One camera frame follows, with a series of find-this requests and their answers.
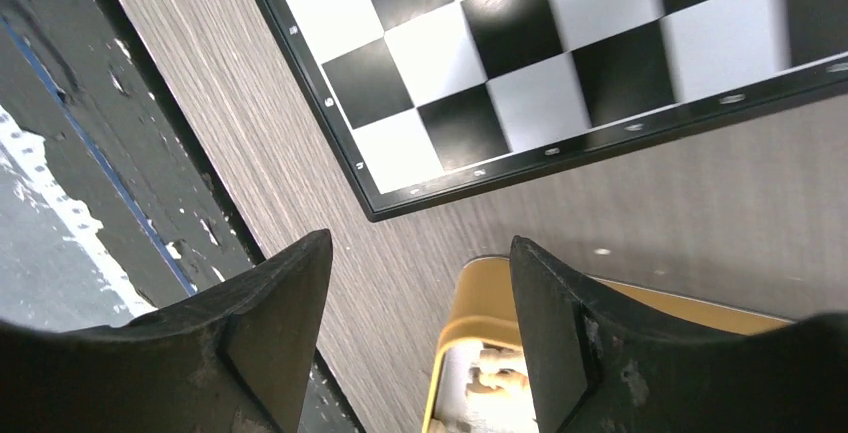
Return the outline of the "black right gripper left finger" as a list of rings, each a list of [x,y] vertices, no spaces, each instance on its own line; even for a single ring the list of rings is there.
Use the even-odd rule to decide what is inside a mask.
[[[1,326],[5,432],[294,432],[325,307],[332,237],[121,327]]]

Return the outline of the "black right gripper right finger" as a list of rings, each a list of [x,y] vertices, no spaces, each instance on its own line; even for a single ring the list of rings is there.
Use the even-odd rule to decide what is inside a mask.
[[[843,432],[847,317],[754,335],[661,312],[524,237],[511,282],[543,432]]]

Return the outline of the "gold tin box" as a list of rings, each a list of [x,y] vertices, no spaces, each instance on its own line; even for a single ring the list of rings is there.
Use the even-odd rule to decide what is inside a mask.
[[[756,334],[786,320],[609,280],[607,286],[663,313],[713,329]],[[504,256],[471,260],[460,271],[448,322],[434,359],[424,432],[535,432],[521,354],[510,265]],[[498,389],[469,394],[474,368],[502,368],[517,395]]]

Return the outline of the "black white chess board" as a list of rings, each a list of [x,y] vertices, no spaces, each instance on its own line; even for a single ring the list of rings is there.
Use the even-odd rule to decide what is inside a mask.
[[[847,90],[847,0],[256,0],[372,222]]]

